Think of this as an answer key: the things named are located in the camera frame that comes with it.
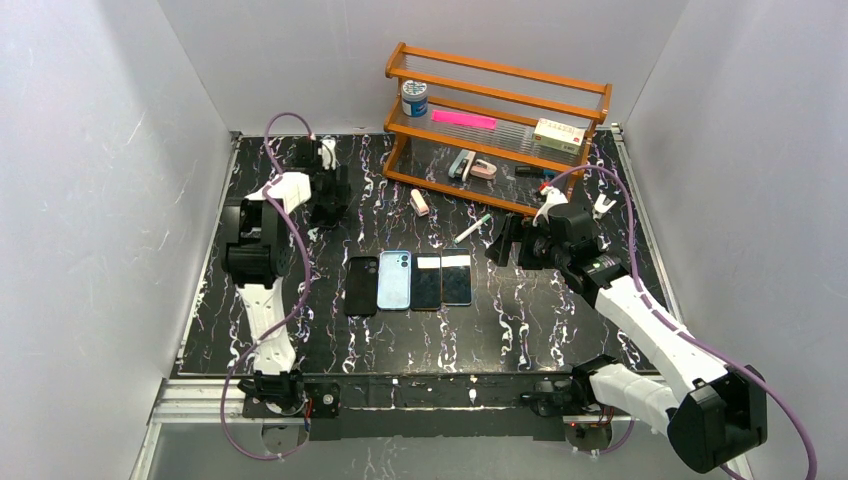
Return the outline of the phone with black screen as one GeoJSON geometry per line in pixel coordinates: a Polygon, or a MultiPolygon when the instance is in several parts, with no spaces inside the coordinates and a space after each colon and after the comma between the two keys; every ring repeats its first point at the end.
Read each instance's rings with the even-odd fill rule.
{"type": "Polygon", "coordinates": [[[410,308],[436,311],[442,305],[441,257],[437,253],[417,253],[412,258],[410,308]]]}

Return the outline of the light blue phone case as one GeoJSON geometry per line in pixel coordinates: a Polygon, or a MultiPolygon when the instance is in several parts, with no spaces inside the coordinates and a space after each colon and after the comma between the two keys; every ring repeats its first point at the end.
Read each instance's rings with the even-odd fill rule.
{"type": "Polygon", "coordinates": [[[383,311],[406,310],[411,304],[411,254],[383,251],[379,256],[377,306],[383,311]]]}

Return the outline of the black phone case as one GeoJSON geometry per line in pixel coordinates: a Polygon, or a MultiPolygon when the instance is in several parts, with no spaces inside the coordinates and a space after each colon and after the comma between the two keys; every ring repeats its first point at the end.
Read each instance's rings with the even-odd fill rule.
{"type": "Polygon", "coordinates": [[[343,311],[346,316],[373,316],[378,310],[378,258],[355,256],[347,264],[343,311]]]}

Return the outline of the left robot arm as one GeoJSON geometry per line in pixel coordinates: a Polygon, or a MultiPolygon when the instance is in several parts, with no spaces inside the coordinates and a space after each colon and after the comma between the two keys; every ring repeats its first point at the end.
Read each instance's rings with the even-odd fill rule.
{"type": "Polygon", "coordinates": [[[344,216],[350,198],[346,166],[339,163],[332,137],[300,138],[293,164],[267,186],[226,201],[222,211],[223,270],[245,308],[252,339],[252,374],[239,382],[248,397],[284,416],[307,404],[294,369],[296,352],[282,320],[286,243],[291,232],[284,215],[311,204],[313,225],[332,228],[344,216]]]}

